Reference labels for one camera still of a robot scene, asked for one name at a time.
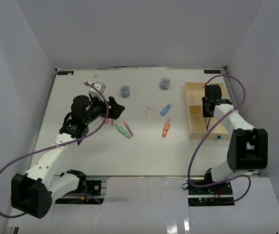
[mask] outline gray wall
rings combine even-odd
[[[53,68],[16,0],[0,0],[0,169],[35,144]],[[0,177],[0,209],[10,205],[11,177],[24,163]],[[0,233],[5,218],[0,216]]]
[[[229,70],[247,90],[241,114],[254,126],[268,131],[269,163],[265,173],[279,201],[279,1],[263,2]],[[239,102],[242,90],[234,82],[232,87]]]
[[[54,68],[221,67],[263,0],[18,0]]]

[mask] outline wooden tray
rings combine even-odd
[[[222,98],[228,98],[223,83],[218,84],[222,90]],[[202,97],[204,97],[204,83],[187,82],[184,86],[185,111],[189,138],[203,138],[216,122],[216,118],[202,117]],[[208,136],[210,139],[230,139],[231,135],[219,124]]]

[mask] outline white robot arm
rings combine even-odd
[[[105,85],[99,82],[91,84],[101,93]],[[83,172],[69,170],[61,177],[52,181],[60,165],[79,146],[82,137],[86,136],[88,125],[96,118],[106,116],[106,100],[102,101],[99,94],[89,91],[89,97],[77,96],[73,99],[71,112],[66,115],[62,128],[53,145],[55,149],[47,151],[44,156],[24,175],[16,174],[12,178],[12,207],[37,218],[43,218],[52,203],[68,192],[82,193],[85,191],[86,175]],[[109,97],[109,118],[117,119],[125,107],[118,105],[113,97]]]
[[[222,99],[220,86],[212,84],[205,85],[202,108],[203,117],[221,119],[232,111],[234,106],[229,100]],[[265,169],[267,166],[267,132],[247,123],[238,111],[227,115],[221,123],[232,135],[227,159],[207,171],[205,175],[207,183],[232,179],[248,171]]]

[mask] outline pink marker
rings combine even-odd
[[[129,133],[131,134],[131,136],[134,137],[134,134],[132,133],[131,129],[129,128],[129,126],[127,125],[127,123],[125,121],[123,121],[124,126],[126,127],[126,129],[129,131]]]

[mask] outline white table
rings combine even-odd
[[[206,82],[212,75],[203,70],[118,70],[75,71],[72,76],[57,76],[44,117],[37,149],[49,146],[70,111],[72,99],[87,95],[83,82],[101,81],[105,96],[114,96],[126,110],[117,120],[126,120],[135,136],[130,140],[106,124],[86,139],[63,163],[58,173],[69,169],[89,176],[111,176],[107,180],[104,203],[100,205],[53,204],[43,219],[25,215],[10,219],[8,227],[19,227],[19,234],[269,234],[279,232],[279,205],[268,178],[252,178],[247,196],[235,206],[188,207],[187,192],[181,189],[184,178],[135,176],[186,176],[190,157],[198,139],[188,139],[183,100],[185,82]],[[162,77],[171,79],[170,89],[158,87]],[[131,96],[119,96],[119,87],[128,84]],[[166,116],[159,112],[172,107]],[[145,116],[145,105],[154,109]],[[171,118],[166,138],[164,123]],[[93,131],[100,119],[90,125]],[[207,140],[200,148],[192,175],[226,159],[229,141]],[[41,155],[33,158],[34,164]],[[247,188],[247,180],[231,182],[234,199]],[[11,214],[20,214],[12,209]]]
[[[18,234],[275,234],[279,204],[272,184],[251,180],[235,206],[188,207],[183,178],[111,177],[102,205],[54,204],[42,219],[25,215],[8,226],[19,227]],[[245,178],[231,183],[235,199],[248,185]]]
[[[191,155],[200,139],[188,139],[183,99],[185,82],[206,82],[212,74],[203,70],[110,70],[74,71],[73,75],[58,75],[40,131],[36,149],[50,146],[70,112],[72,100],[88,95],[85,81],[106,84],[104,95],[113,96],[125,111],[116,121],[123,126],[126,120],[134,137],[125,138],[111,124],[105,124],[96,134],[84,140],[62,164],[57,174],[70,169],[80,170],[89,176],[186,176]],[[162,77],[171,79],[167,91],[159,88]],[[214,82],[223,83],[223,78]],[[120,87],[131,87],[131,96],[122,98]],[[172,107],[165,116],[160,111]],[[145,105],[153,107],[145,116]],[[171,126],[166,138],[161,133],[167,119]],[[100,125],[97,119],[89,125],[90,132]],[[228,140],[207,140],[200,148],[192,167],[192,175],[203,175],[207,169],[226,160]],[[35,155],[32,165],[43,154]]]

